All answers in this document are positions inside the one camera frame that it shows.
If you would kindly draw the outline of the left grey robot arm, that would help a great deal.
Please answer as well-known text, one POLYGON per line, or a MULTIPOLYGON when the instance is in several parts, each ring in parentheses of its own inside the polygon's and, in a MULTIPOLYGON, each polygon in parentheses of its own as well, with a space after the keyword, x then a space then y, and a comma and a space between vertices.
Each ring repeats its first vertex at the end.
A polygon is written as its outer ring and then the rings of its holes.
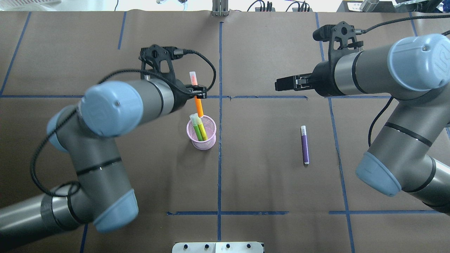
POLYGON ((179 80, 174 87, 158 78, 110 80, 90 87, 78 104, 54 115, 47 141, 69 154, 78 180, 1 208, 1 252, 83 224, 108 233, 132 222, 139 208, 115 138, 206 91, 179 80))

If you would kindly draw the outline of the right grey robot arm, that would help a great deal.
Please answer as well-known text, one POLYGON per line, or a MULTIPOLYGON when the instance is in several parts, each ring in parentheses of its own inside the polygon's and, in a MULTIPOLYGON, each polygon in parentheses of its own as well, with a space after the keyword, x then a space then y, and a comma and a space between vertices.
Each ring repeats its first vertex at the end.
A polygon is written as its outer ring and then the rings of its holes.
POLYGON ((352 36, 329 39, 328 61, 312 73, 280 78, 276 91, 315 90, 323 97, 388 93, 398 101, 356 169, 360 180, 389 197, 404 191, 449 215, 449 166, 429 156, 449 126, 449 39, 407 37, 362 50, 352 36))

